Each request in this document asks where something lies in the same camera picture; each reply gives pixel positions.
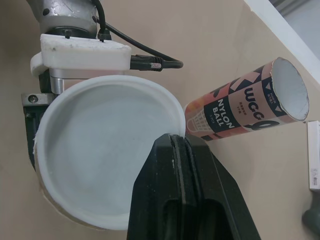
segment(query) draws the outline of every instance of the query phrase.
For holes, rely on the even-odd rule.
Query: white plastic bowl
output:
[[[71,216],[125,230],[134,182],[154,141],[185,136],[177,99],[149,80],[109,75],[80,82],[46,110],[36,135],[44,186]]]

